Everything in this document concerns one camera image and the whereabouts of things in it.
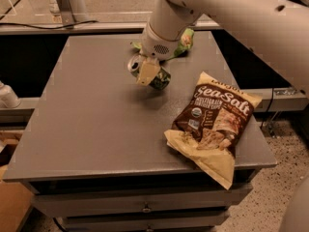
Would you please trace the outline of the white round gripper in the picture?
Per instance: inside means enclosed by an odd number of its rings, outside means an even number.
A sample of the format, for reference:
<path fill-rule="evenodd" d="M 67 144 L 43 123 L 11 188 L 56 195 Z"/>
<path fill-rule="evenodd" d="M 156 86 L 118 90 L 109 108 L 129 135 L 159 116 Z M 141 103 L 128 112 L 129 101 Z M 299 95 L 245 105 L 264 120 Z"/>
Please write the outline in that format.
<path fill-rule="evenodd" d="M 179 32 L 176 30 L 164 30 L 157 33 L 148 23 L 141 36 L 140 53 L 146 57 L 137 75 L 137 84 L 147 86 L 160 71 L 159 61 L 167 60 L 176 50 L 179 43 Z"/>

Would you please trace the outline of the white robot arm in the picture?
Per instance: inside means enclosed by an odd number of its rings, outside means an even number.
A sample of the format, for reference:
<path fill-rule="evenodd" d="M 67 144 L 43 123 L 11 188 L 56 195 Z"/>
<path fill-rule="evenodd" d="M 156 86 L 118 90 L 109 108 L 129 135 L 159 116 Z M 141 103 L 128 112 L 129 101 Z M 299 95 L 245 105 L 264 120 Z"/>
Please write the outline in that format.
<path fill-rule="evenodd" d="M 309 93 L 309 8 L 289 0 L 156 0 L 141 53 L 166 60 L 206 15 L 297 90 Z"/>

